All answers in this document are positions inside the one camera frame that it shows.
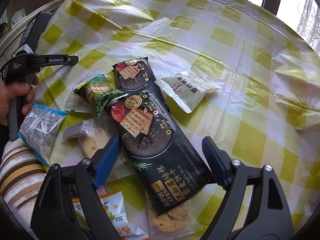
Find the human hand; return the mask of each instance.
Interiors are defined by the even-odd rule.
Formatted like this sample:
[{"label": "human hand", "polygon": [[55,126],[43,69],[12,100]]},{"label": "human hand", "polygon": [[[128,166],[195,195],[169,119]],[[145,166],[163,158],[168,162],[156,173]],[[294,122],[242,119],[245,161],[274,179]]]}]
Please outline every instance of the human hand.
[{"label": "human hand", "polygon": [[[39,84],[39,78],[35,76],[33,85]],[[9,112],[9,102],[16,96],[25,96],[26,104],[22,107],[22,115],[26,116],[32,108],[32,100],[36,97],[36,92],[28,83],[13,82],[5,85],[0,84],[0,124],[8,125],[7,115]]]}]

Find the finger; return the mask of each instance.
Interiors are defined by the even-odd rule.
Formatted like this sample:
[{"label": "finger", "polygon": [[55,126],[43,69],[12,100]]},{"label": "finger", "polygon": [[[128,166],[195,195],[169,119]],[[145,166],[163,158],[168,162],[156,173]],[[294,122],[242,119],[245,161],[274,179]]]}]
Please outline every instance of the finger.
[{"label": "finger", "polygon": [[37,76],[35,76],[35,78],[33,79],[32,84],[33,84],[34,86],[39,85],[39,78],[38,78]]},{"label": "finger", "polygon": [[35,99],[35,97],[36,97],[36,91],[33,89],[33,87],[31,87],[28,93],[25,95],[26,102],[28,103],[32,101],[33,99]]},{"label": "finger", "polygon": [[31,108],[32,108],[32,102],[25,104],[21,109],[22,115],[26,116],[30,112]]},{"label": "finger", "polygon": [[0,93],[0,101],[6,103],[16,96],[24,96],[28,93],[30,84],[13,82],[2,87]]}]

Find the table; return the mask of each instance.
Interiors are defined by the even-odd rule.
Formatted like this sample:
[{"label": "table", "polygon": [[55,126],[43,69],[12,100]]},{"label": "table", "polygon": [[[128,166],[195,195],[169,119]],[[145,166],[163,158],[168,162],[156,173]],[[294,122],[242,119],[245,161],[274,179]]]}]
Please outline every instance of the table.
[{"label": "table", "polygon": [[[77,54],[72,68],[40,73],[36,101],[64,109],[72,88],[87,73],[136,57],[149,57],[158,77],[189,69],[208,73],[222,87],[185,114],[166,98],[173,117],[196,150],[211,136],[231,158],[246,165],[271,164],[296,229],[319,202],[320,58],[291,28],[246,0],[65,0],[44,32],[38,54]],[[90,114],[71,113],[63,130]],[[55,142],[50,163],[73,165],[83,153],[77,141]],[[107,183],[120,188],[129,220],[149,232],[144,189],[132,170]],[[248,187],[235,228],[250,203]],[[193,200],[204,229],[224,191],[207,185]]]}]

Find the curtain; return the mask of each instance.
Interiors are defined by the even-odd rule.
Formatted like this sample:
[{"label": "curtain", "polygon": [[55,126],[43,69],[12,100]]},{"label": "curtain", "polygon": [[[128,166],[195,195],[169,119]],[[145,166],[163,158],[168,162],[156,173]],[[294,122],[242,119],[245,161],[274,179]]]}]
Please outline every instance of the curtain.
[{"label": "curtain", "polygon": [[320,56],[320,9],[315,0],[301,0],[300,3],[304,5],[298,6],[301,19],[296,32]]}]

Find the round table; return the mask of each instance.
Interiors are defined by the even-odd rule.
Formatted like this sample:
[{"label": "round table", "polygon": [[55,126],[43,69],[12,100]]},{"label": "round table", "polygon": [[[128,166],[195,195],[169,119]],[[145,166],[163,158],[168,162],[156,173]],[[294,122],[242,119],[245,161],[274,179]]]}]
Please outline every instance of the round table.
[{"label": "round table", "polygon": [[[191,113],[167,97],[171,113],[200,155],[211,136],[246,165],[271,164],[278,175],[295,228],[316,207],[320,188],[320,59],[291,28],[247,0],[65,0],[42,36],[38,54],[77,54],[72,68],[40,73],[37,102],[64,110],[72,88],[89,72],[112,72],[124,60],[149,57],[159,78],[192,65],[222,87]],[[60,130],[91,114],[69,113]],[[50,163],[69,166],[84,154],[76,140],[61,144]],[[107,188],[120,188],[128,218],[149,232],[144,189],[129,168],[113,171]],[[244,222],[248,188],[235,228]],[[207,185],[191,204],[203,230],[224,196]]]}]

